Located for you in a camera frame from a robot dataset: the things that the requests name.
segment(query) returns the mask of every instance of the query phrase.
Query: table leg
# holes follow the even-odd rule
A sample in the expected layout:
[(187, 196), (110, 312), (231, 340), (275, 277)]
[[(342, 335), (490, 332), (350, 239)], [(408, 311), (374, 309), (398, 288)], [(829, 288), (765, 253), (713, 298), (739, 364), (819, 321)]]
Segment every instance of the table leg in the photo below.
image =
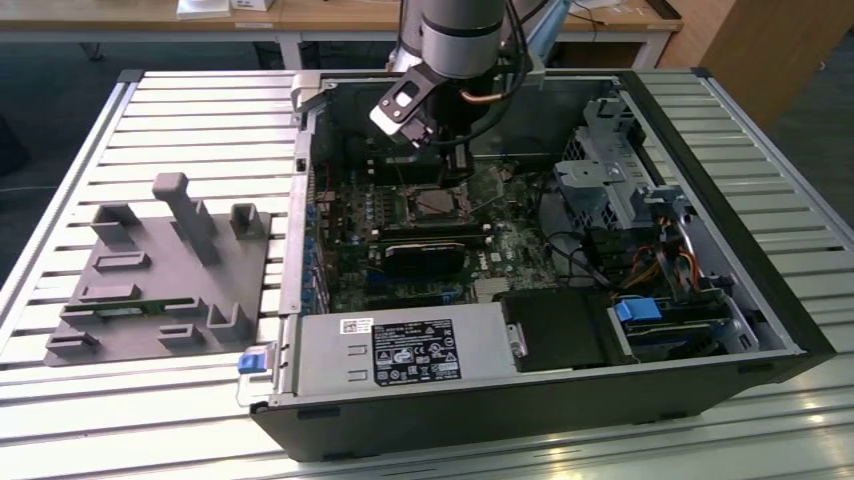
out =
[(658, 59), (662, 57), (665, 47), (667, 46), (667, 39), (673, 32), (650, 32), (647, 40), (641, 46), (638, 56), (635, 57), (635, 63), (631, 68), (651, 69), (658, 65)]
[(299, 33), (279, 35), (279, 48), (282, 49), (282, 61), (286, 70), (303, 69), (303, 57), (299, 50)]
[(88, 58), (91, 62), (99, 62), (104, 59), (100, 43), (82, 42), (80, 48), (83, 49), (83, 53), (86, 53), (86, 58)]

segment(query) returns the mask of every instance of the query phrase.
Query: aluminum extrusion table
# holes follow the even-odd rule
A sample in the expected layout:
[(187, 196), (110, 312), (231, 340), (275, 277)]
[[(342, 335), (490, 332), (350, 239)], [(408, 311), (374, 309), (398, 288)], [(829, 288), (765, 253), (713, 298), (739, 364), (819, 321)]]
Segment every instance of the aluminum extrusion table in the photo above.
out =
[[(787, 383), (745, 392), (701, 417), (323, 464), (290, 460), (238, 405), (238, 354), (43, 366), (47, 337), (96, 240), (87, 227), (96, 205), (127, 201), (139, 216), (164, 215), (166, 206), (151, 196), (160, 172), (187, 174), (190, 194), (206, 199), (212, 213), (254, 202), (274, 214), (258, 341), (271, 340), (279, 328), (296, 132), (292, 73), (150, 72), (116, 85), (0, 292), (0, 476), (850, 474), (854, 235), (714, 80), (682, 71), (641, 76), (821, 324), (837, 358)], [(658, 167), (675, 182), (665, 164)]]

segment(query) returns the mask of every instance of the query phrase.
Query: warning label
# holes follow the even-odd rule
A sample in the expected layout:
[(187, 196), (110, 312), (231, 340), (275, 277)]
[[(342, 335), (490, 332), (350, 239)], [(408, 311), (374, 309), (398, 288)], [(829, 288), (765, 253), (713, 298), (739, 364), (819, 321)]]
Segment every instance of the warning label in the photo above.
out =
[(451, 320), (374, 325), (372, 332), (380, 387), (463, 378)]

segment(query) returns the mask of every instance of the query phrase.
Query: black plastic cover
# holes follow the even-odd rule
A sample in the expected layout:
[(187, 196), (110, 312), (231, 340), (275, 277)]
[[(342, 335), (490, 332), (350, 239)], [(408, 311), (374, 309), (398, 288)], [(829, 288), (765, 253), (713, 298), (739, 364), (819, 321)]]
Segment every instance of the black plastic cover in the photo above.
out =
[(625, 363), (606, 292), (550, 288), (510, 291), (499, 298), (505, 321), (518, 325), (525, 336), (527, 355), (517, 358), (521, 372)]

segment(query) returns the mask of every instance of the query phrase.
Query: robotic arm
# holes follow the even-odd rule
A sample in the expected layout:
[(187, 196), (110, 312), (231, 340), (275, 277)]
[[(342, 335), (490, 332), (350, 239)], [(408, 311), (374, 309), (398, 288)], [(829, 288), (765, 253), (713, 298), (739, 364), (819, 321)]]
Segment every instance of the robotic arm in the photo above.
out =
[[(547, 54), (569, 6), (570, 0), (403, 0), (391, 69), (406, 73), (370, 115), (386, 134), (416, 148), (467, 149), (501, 120), (531, 66), (529, 48)], [(506, 86), (494, 93), (498, 76)], [(502, 109), (494, 122), (473, 129), (494, 104)]]

